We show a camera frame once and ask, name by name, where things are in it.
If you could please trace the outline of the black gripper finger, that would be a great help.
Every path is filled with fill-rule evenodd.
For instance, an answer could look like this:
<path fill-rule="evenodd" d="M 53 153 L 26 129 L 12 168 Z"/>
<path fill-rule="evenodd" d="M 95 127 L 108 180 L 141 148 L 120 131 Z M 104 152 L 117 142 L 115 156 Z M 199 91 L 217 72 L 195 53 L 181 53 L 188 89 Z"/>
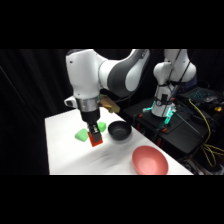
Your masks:
<path fill-rule="evenodd" d="M 88 128 L 88 132 L 90 134 L 90 137 L 92 138 L 92 141 L 95 142 L 94 140 L 94 128 L 93 125 L 90 123 L 87 123 L 87 128 Z"/>
<path fill-rule="evenodd" d="M 93 124 L 93 136 L 94 137 L 101 136 L 101 131 L 100 131 L 99 127 L 98 127 L 98 123 L 97 122 Z"/>

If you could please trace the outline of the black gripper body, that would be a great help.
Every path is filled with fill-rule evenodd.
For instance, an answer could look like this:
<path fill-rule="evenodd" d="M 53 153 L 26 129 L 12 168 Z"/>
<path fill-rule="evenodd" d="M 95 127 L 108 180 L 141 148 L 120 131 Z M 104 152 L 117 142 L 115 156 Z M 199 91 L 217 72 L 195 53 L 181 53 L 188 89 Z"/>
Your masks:
<path fill-rule="evenodd" d="M 94 110 L 91 112 L 81 112 L 81 117 L 87 124 L 95 124 L 100 119 L 100 110 Z"/>

